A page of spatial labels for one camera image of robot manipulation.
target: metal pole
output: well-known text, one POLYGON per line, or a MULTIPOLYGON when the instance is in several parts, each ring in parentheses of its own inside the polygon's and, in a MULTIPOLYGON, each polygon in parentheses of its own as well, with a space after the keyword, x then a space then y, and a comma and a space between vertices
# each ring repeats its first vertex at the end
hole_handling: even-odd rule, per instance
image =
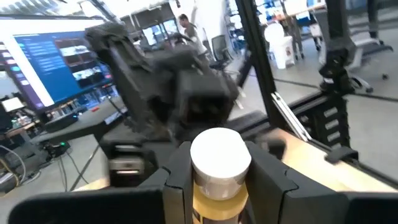
MULTIPOLYGON (((328 30, 331 40, 339 41, 341 38, 349 37, 348 17, 345 0, 326 0, 328 30)), ((331 49, 340 47, 333 43, 328 46, 331 49)))
POLYGON ((252 54, 252 63, 256 70, 262 100, 266 107, 267 115, 271 126, 275 128, 285 128, 286 121, 279 113, 274 104, 271 94, 276 92, 274 77, 272 76, 271 66, 268 61, 266 43, 260 29, 260 22, 256 14, 254 1, 236 0, 239 15, 244 29, 244 35, 248 43, 248 49, 252 54))

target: black cable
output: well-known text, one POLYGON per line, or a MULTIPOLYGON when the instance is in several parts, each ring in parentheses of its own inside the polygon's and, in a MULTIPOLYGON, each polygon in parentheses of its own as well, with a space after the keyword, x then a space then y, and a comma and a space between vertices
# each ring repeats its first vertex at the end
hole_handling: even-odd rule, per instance
POLYGON ((65 192, 68 191, 68 177, 67 177, 67 171, 65 170, 65 167, 63 166, 63 161, 62 158, 60 157, 60 162, 61 162, 61 167, 62 167, 62 172, 63 176, 65 178, 65 192))
POLYGON ((108 101, 111 103, 111 105, 116 109, 116 111, 118 111, 118 113, 123 117, 124 121, 125 121, 125 125, 129 126, 133 131, 134 131, 134 127, 135 124, 133 122, 133 120, 129 119, 129 117, 127 115, 125 115, 120 108, 118 108, 118 106, 116 106, 116 104, 113 102, 113 100, 111 99, 112 96, 109 94, 109 92, 106 92, 108 95, 108 101))
POLYGON ((72 158, 72 156, 69 154, 69 152, 67 152, 67 155, 69 156, 70 160, 72 161, 73 166, 75 166, 75 169, 76 169, 77 173, 79 175, 81 175, 81 178, 84 180, 84 182, 86 182, 86 184, 88 184, 88 181, 83 177, 83 174, 80 173, 79 168, 77 168, 75 160, 72 158))
POLYGON ((86 172, 87 167, 89 166, 89 164, 91 163, 91 161, 93 160, 95 154, 97 153, 98 149, 100 148, 100 145, 97 145, 97 147, 94 149, 93 153, 91 154, 91 156, 88 158, 85 166, 82 168, 81 172, 79 173, 79 176, 76 178, 76 180, 74 181, 74 183, 72 184, 72 186, 70 187, 69 191, 73 191, 77 184, 79 183, 80 179, 83 177, 82 175, 86 172))
POLYGON ((62 168, 61 168, 59 160, 57 160, 57 165, 58 165, 58 170, 60 171, 60 177, 61 177, 61 182, 62 182, 63 189, 66 191, 67 190, 67 186, 65 185, 65 178, 62 175, 62 168))
POLYGON ((67 177, 67 172, 65 170, 65 167, 63 166, 63 161, 61 156, 59 157, 59 161, 61 163, 61 176, 63 177, 63 180, 65 181, 65 192, 68 192, 68 177, 67 177))

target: floor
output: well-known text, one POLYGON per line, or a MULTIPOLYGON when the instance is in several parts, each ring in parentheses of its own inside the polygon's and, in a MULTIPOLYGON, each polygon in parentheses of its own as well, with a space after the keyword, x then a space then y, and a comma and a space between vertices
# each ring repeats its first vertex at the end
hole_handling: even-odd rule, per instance
MULTIPOLYGON (((398 49, 398 42, 393 42, 394 36, 398 34, 398 29, 386 30, 380 33, 380 36, 386 44, 391 44, 398 49)), ((284 100, 291 103, 317 91, 316 86, 320 82, 320 76, 317 73, 318 61, 315 46, 311 40, 304 42, 305 60, 297 62, 293 67, 286 70, 274 69, 274 77, 277 90, 284 100)), ((378 63, 372 63, 367 66, 361 76, 367 78, 374 85, 372 97, 366 96, 347 96, 348 116, 350 125, 352 148, 360 152, 360 161, 398 179, 398 76, 394 70, 398 68, 394 62, 398 62, 398 54, 390 54, 389 57, 380 58, 378 63), (384 81, 379 74, 381 72, 390 73, 390 80, 384 81)), ((253 110, 265 112, 265 107, 259 92, 256 77, 251 76, 244 86, 246 98, 241 100, 244 106, 243 110, 236 109, 231 117, 237 117, 253 110)), ((77 163, 79 169, 84 166, 86 160, 90 157, 97 145, 93 136, 86 136, 74 139, 69 142, 72 146, 72 157, 77 163)), ((77 172, 69 157, 63 157, 63 162, 68 176, 68 186, 77 177, 77 172)), ((95 155, 91 165, 84 174, 84 178, 92 182, 104 177, 104 155, 101 151, 95 155)), ((57 163, 51 164, 42 170, 41 176, 22 187, 13 190, 3 198, 0 198, 0 224, 6 223, 7 214, 11 208, 32 195, 63 192, 60 171, 57 163)))

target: person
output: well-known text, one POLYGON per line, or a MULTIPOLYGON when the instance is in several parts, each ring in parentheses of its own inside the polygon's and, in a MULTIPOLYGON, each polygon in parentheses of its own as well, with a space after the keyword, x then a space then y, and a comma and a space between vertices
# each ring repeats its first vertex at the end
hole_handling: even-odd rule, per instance
POLYGON ((198 59, 203 64, 204 69, 208 68, 210 70, 209 61, 206 57, 208 50, 198 36, 197 27, 189 21, 187 15, 185 14, 181 14, 178 19, 180 25, 185 28, 184 34, 191 38, 191 40, 194 42, 195 48, 198 50, 198 59))

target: white container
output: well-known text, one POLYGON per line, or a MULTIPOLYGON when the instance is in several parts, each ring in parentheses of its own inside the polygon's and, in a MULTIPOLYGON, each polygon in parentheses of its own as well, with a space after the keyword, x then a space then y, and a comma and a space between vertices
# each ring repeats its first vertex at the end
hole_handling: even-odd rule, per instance
POLYGON ((270 43, 275 61, 279 69, 285 69, 288 64, 295 64, 292 36, 283 37, 270 43))
POLYGON ((285 69, 287 64, 295 64, 293 52, 293 37, 285 37, 284 28, 279 23, 269 25, 264 31, 264 37, 269 43, 279 69, 285 69))
POLYGON ((212 128, 200 133, 191 145, 195 183, 206 197, 228 200, 241 189, 251 162, 239 133, 212 128))

